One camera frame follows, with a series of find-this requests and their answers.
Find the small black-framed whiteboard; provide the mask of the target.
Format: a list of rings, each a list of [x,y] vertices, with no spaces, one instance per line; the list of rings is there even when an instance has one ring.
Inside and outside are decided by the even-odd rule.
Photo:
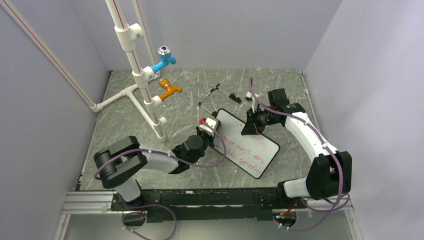
[[[216,118],[222,140],[214,139],[213,149],[255,179],[260,179],[281,147],[266,135],[241,135],[245,122],[221,108]]]

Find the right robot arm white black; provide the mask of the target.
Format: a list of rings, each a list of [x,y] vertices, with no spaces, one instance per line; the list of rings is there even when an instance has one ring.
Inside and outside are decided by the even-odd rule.
[[[290,103],[283,88],[267,93],[270,105],[260,103],[257,94],[248,91],[245,99],[252,102],[246,112],[241,135],[259,135],[267,126],[280,124],[298,140],[306,151],[311,166],[304,178],[278,183],[276,203],[289,207],[295,198],[340,199],[351,190],[352,157],[330,144],[312,124],[299,103]]]

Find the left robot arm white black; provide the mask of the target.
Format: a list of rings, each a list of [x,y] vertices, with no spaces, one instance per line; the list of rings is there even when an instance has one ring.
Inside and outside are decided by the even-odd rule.
[[[104,189],[115,190],[129,209],[137,210],[144,203],[141,186],[133,177],[138,171],[156,170],[177,175],[190,167],[200,168],[198,161],[208,147],[213,147],[218,135],[217,130],[202,124],[196,127],[195,135],[168,151],[148,149],[130,135],[94,155],[97,170],[93,177],[101,181]]]

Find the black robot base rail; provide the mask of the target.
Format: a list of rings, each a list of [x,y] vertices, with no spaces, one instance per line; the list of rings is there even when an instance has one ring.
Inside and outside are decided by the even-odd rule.
[[[110,207],[113,212],[143,211],[148,223],[173,219],[271,221],[281,212],[305,208],[298,197],[287,198],[276,187],[143,189],[140,198],[127,204],[114,194]]]

